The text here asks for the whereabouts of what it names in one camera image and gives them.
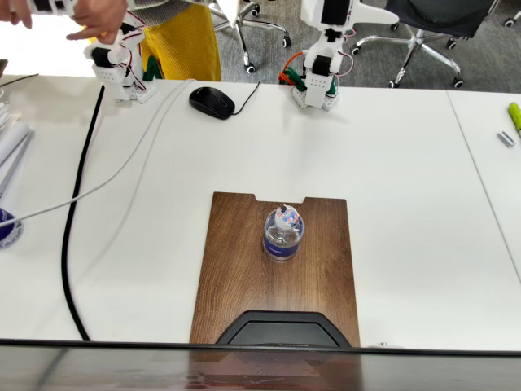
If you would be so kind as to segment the person's left hand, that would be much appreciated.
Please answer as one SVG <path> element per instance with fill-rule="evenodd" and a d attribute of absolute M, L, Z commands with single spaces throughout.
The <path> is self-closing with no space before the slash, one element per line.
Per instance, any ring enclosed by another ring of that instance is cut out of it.
<path fill-rule="evenodd" d="M 70 41 L 96 38 L 105 45 L 116 40 L 127 12 L 125 0 L 80 0 L 74 7 L 73 20 L 83 29 L 67 35 Z"/>

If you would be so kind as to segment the person's right hand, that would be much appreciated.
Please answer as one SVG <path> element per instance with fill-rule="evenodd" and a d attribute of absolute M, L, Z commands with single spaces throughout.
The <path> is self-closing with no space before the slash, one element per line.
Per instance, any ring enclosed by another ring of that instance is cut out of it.
<path fill-rule="evenodd" d="M 1 0 L 0 14 L 3 22 L 13 25 L 22 23 L 27 29 L 33 26 L 32 13 L 26 0 Z"/>

